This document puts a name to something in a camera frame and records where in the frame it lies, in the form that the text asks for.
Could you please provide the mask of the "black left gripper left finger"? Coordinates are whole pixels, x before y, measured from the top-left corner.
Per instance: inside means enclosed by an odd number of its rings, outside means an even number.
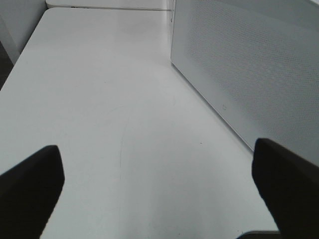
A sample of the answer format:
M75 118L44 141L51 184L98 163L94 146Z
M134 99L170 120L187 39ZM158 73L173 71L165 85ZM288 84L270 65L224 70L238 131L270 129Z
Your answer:
M65 182L58 146L48 145L0 176L0 237L38 239Z

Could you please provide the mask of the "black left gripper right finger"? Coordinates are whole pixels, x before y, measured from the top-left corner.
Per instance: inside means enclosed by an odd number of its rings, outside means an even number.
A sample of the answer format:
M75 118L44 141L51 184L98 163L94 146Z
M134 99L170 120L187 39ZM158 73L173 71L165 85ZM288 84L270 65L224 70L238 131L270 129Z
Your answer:
M252 177L284 239L319 237L319 168L267 138L255 143Z

